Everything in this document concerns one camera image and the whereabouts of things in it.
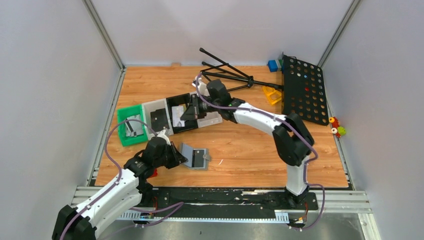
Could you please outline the silver credit card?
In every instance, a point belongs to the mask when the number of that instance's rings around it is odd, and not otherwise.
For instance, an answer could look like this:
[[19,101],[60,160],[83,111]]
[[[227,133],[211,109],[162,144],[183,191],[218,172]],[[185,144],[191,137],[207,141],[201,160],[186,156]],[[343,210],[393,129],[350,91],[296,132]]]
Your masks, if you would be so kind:
[[185,121],[181,119],[185,110],[186,110],[186,107],[183,105],[171,107],[172,126],[174,128],[185,127]]

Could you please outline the black credit card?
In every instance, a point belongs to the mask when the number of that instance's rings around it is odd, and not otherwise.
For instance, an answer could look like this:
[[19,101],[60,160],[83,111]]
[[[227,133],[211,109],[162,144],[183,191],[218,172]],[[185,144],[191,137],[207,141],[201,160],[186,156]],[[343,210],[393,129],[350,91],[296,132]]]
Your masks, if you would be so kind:
[[206,151],[204,149],[195,149],[192,152],[191,167],[194,169],[206,169],[207,160],[204,158]]

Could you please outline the grey card holder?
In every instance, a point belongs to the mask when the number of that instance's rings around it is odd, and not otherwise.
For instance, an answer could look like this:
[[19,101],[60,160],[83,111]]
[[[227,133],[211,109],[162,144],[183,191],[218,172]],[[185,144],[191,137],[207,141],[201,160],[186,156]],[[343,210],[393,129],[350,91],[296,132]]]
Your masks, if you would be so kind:
[[183,163],[190,170],[207,170],[212,157],[208,148],[194,148],[186,143],[179,145],[179,152],[187,159]]

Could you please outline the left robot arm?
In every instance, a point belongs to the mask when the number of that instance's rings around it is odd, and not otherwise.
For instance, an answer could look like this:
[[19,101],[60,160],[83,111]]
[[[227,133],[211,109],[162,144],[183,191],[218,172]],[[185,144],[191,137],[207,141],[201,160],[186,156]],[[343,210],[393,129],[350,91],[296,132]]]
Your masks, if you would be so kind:
[[130,208],[149,206],[153,186],[148,182],[156,169],[175,168],[184,157],[165,131],[152,137],[145,149],[130,158],[103,188],[75,207],[65,205],[58,213],[53,240],[96,240],[120,215]]

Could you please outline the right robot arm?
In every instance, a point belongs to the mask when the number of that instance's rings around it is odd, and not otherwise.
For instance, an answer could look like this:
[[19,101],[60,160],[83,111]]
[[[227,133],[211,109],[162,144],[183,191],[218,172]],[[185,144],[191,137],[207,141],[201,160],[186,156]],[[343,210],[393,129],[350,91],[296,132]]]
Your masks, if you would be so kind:
[[200,120],[208,113],[217,112],[226,121],[250,126],[272,136],[278,156],[287,165],[286,204],[292,209],[301,207],[310,188],[305,166],[315,142],[300,116],[270,113],[231,97],[219,79],[204,83],[201,75],[197,75],[192,85],[196,93],[191,96],[180,120]]

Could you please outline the black card in bin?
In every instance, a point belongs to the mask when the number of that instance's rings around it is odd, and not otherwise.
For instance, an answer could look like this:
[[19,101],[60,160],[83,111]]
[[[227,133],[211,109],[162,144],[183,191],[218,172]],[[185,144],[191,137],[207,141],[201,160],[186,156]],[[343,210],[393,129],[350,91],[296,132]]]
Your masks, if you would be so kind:
[[168,115],[165,108],[160,108],[150,113],[151,127],[155,132],[169,129]]

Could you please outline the white bin with black card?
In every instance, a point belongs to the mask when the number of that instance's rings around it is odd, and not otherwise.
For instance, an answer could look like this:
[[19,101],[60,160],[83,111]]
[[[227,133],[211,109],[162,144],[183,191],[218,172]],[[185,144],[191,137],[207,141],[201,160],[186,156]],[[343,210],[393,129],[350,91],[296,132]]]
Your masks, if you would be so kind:
[[168,104],[165,98],[144,102],[141,104],[144,121],[151,127],[152,131],[147,129],[147,137],[150,140],[154,133],[165,130],[169,137],[174,134]]

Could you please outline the silver cards in bin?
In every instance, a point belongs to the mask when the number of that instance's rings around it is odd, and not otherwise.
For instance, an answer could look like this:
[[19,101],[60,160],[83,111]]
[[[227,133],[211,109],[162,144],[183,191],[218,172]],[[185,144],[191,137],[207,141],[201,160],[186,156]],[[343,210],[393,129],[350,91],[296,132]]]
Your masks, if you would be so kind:
[[125,133],[127,137],[137,137],[144,134],[143,124],[138,122],[141,120],[140,114],[129,116],[126,120],[128,120],[125,123]]

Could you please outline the black plastic bin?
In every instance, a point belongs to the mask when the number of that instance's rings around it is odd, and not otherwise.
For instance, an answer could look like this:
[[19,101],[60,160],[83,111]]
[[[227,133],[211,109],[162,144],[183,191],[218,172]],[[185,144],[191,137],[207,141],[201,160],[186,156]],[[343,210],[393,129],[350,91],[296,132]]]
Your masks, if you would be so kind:
[[183,120],[183,113],[189,106],[191,95],[189,93],[171,96],[166,98],[167,108],[169,111],[169,119],[174,134],[198,129],[196,120]]

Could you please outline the white empty bin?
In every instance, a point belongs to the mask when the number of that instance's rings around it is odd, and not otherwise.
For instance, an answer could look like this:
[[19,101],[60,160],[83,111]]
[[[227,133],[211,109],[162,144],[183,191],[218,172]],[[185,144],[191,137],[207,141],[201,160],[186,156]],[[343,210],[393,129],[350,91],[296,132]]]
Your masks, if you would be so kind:
[[190,106],[192,107],[191,114],[199,128],[220,124],[223,121],[221,115],[217,111],[213,111],[213,108],[201,100],[195,92],[190,93]]

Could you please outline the red toy window block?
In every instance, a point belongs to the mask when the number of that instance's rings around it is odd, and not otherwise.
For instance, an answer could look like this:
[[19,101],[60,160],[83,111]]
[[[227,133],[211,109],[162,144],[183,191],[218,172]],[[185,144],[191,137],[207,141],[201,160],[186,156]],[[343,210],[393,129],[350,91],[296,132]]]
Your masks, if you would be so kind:
[[147,177],[148,179],[154,178],[158,175],[158,170],[155,168],[153,172]]

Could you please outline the black folding stand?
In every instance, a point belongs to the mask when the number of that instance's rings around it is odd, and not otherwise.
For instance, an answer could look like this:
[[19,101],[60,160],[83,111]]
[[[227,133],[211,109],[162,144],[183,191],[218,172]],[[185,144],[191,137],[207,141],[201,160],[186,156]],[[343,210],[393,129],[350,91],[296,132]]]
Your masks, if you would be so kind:
[[214,60],[216,60],[220,63],[219,65],[213,65],[213,64],[209,64],[205,61],[201,62],[201,64],[203,66],[206,66],[207,68],[201,70],[200,73],[209,82],[212,81],[211,77],[215,77],[217,79],[227,79],[227,80],[232,80],[232,81],[244,83],[244,85],[230,88],[228,90],[229,92],[241,90],[241,89],[244,89],[244,88],[250,89],[254,85],[273,88],[273,89],[280,91],[280,92],[284,91],[284,86],[281,85],[281,84],[255,80],[252,75],[248,75],[245,72],[237,69],[236,67],[234,67],[231,64],[229,64],[228,62],[218,58],[217,56],[215,56],[214,54],[205,50],[204,48],[200,47],[199,51],[203,54],[206,54],[207,56],[211,57],[212,59],[214,59]]

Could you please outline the green plastic bin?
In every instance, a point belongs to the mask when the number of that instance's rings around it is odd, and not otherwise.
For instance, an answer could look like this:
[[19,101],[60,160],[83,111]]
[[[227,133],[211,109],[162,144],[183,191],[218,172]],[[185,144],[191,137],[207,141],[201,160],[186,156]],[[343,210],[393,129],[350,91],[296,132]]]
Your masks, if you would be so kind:
[[142,105],[133,105],[117,110],[117,122],[121,123],[118,127],[118,136],[124,147],[143,143],[148,140],[145,126],[139,122],[144,121]]

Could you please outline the blue toy block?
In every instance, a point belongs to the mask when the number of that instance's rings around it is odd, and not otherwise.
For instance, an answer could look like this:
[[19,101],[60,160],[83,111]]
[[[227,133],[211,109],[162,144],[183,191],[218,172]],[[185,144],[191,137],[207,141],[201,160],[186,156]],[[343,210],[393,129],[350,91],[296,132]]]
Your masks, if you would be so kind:
[[273,72],[281,72],[283,61],[281,59],[269,60],[267,62],[268,69],[271,73]]

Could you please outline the black perforated tray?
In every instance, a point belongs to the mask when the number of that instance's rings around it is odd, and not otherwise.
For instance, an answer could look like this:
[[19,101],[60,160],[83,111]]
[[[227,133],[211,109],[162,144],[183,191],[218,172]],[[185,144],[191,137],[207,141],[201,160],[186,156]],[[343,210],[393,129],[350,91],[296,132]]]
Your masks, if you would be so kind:
[[323,70],[294,56],[282,56],[284,115],[298,114],[302,120],[322,126],[329,124]]

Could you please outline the colourful toy figure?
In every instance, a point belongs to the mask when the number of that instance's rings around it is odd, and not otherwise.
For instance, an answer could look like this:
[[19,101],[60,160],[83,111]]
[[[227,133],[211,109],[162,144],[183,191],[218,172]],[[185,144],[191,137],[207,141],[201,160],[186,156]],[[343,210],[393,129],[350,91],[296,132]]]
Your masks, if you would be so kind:
[[346,129],[340,125],[339,120],[335,116],[330,117],[328,121],[331,125],[331,132],[333,135],[335,135],[337,138],[341,138],[342,136],[346,135]]

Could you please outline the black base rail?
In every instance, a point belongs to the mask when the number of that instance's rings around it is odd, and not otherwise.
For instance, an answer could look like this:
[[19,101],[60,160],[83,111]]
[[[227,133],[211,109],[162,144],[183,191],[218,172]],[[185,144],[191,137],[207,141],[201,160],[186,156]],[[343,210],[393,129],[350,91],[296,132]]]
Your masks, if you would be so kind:
[[139,209],[160,210],[182,202],[172,214],[188,219],[272,219],[276,211],[303,215],[319,208],[316,194],[308,192],[300,202],[290,200],[284,188],[248,187],[154,187]]

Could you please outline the yellow toy frame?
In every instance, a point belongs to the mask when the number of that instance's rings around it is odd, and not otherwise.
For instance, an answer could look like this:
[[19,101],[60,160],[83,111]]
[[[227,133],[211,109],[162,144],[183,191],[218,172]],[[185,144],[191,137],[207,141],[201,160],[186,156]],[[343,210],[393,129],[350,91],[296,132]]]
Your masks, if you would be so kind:
[[279,90],[276,90],[272,87],[263,86],[262,91],[271,106],[274,106],[275,104],[282,101],[282,93]]

